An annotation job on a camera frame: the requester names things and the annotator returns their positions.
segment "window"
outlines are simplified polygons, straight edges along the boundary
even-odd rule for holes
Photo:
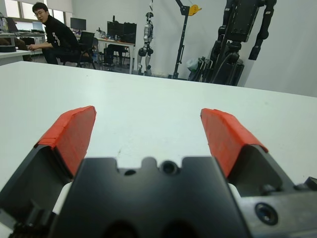
[[[53,10],[53,14],[54,14],[54,18],[56,18],[57,20],[59,20],[62,23],[65,23],[64,22],[64,12],[58,11],[58,10]]]
[[[16,28],[18,28],[18,30],[33,30],[33,24],[31,22],[21,22],[21,21],[17,21],[16,22]]]
[[[34,12],[32,11],[32,7],[32,4],[25,2],[22,3],[23,17],[25,19],[37,20],[37,17],[34,15]]]
[[[5,0],[5,8],[8,17],[20,18],[19,6],[17,1]]]

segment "white table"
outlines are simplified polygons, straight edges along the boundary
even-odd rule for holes
[[[0,189],[60,114],[87,105],[97,118],[86,157],[136,168],[146,156],[209,156],[200,111],[211,108],[235,115],[294,183],[317,177],[317,98],[32,62],[0,72]]]
[[[111,45],[117,45],[117,46],[125,46],[125,47],[129,47],[129,54],[130,54],[130,70],[129,73],[132,74],[132,70],[134,68],[134,63],[133,63],[133,58],[134,58],[134,54],[135,54],[135,44],[132,43],[125,43],[125,42],[120,42],[120,41],[114,41],[114,40],[107,40],[107,39],[103,39],[103,38],[97,38],[98,42],[104,42],[104,43],[108,43]]]
[[[14,38],[16,37],[41,37],[42,43],[45,42],[45,34],[44,33],[37,33],[37,32],[16,32],[16,33],[0,33],[0,38],[10,38],[11,45],[15,46]]]
[[[9,53],[0,52],[0,65],[23,61],[23,56],[27,56],[30,54],[31,54],[30,51],[21,51],[21,50],[16,50],[16,52],[9,52]]]

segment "office chair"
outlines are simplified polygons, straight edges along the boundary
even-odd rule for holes
[[[93,53],[93,46],[94,46],[94,33],[90,32],[82,32],[80,39],[78,41],[81,55],[78,59],[76,58],[63,58],[60,59],[61,62],[63,62],[63,65],[66,64],[66,62],[72,62],[77,63],[77,67],[82,68],[82,63],[91,63],[93,65],[93,68],[96,69],[96,66],[94,64],[94,60],[92,57]]]
[[[124,58],[123,58],[123,65],[124,65],[124,61],[125,61],[125,58],[126,58],[126,55],[127,55],[127,53],[129,53],[129,57],[130,57],[130,51],[129,51],[129,47],[124,47],[125,49],[124,49],[124,51],[123,51],[123,53],[124,53]]]
[[[113,49],[112,48],[105,48],[104,49],[104,61],[105,63],[103,66],[108,67],[108,71],[113,71],[114,70],[114,63],[113,63]]]

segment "black shirt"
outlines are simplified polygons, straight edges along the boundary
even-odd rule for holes
[[[65,24],[51,16],[44,24],[46,25],[48,43],[51,43],[54,48],[62,47],[72,51],[79,50],[75,35]]]

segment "person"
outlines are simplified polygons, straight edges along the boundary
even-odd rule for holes
[[[0,12],[0,21],[4,18],[4,15]],[[19,50],[22,51],[27,51],[28,49],[26,48],[25,42],[14,38],[14,43],[15,46],[18,47]],[[10,46],[11,45],[11,39],[10,38],[0,38],[0,46]],[[22,56],[24,61],[30,61],[32,62],[32,59],[30,56]]]
[[[42,49],[43,55],[50,64],[58,64],[57,58],[77,59],[80,48],[73,32],[63,23],[50,16],[48,7],[37,2],[32,7],[37,19],[46,26],[47,42],[29,45],[30,50]]]

